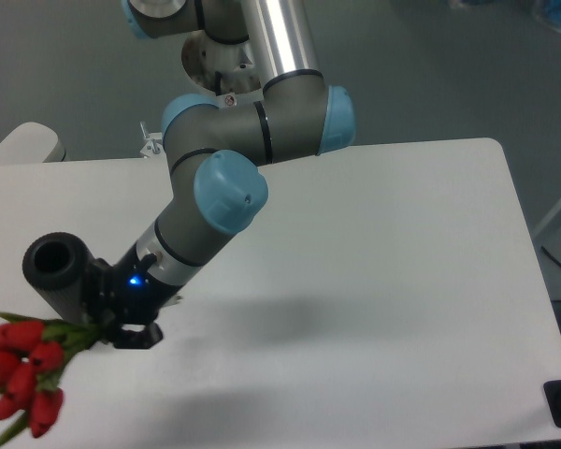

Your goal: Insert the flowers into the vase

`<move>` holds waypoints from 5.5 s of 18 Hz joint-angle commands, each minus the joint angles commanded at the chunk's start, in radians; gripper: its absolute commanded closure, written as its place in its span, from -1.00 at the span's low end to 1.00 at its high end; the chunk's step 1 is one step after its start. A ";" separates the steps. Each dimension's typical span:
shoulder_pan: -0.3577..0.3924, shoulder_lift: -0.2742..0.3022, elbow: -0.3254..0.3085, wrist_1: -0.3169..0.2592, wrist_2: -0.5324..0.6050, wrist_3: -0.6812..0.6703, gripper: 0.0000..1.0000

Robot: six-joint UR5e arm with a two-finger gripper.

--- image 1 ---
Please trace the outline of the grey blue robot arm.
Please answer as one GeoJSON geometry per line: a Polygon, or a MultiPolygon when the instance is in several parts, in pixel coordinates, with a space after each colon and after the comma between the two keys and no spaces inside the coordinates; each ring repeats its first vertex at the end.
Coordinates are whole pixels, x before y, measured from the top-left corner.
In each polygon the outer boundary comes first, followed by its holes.
{"type": "Polygon", "coordinates": [[[325,83],[300,1],[126,1],[130,27],[157,38],[203,31],[248,44],[263,96],[226,107],[202,94],[171,101],[162,117],[173,197],[115,265],[91,263],[84,306],[104,340],[148,349],[163,335],[159,310],[265,205],[259,167],[352,144],[347,91],[325,83]]]}

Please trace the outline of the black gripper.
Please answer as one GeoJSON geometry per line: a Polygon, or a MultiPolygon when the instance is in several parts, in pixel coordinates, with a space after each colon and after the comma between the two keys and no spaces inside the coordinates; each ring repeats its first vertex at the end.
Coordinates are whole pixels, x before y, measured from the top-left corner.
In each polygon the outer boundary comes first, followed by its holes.
{"type": "Polygon", "coordinates": [[[108,328],[104,338],[116,349],[150,349],[163,340],[161,328],[153,321],[181,285],[158,281],[146,266],[132,247],[113,266],[95,258],[84,270],[81,305],[87,322],[99,324],[112,314],[121,325],[146,325],[138,331],[108,328]]]}

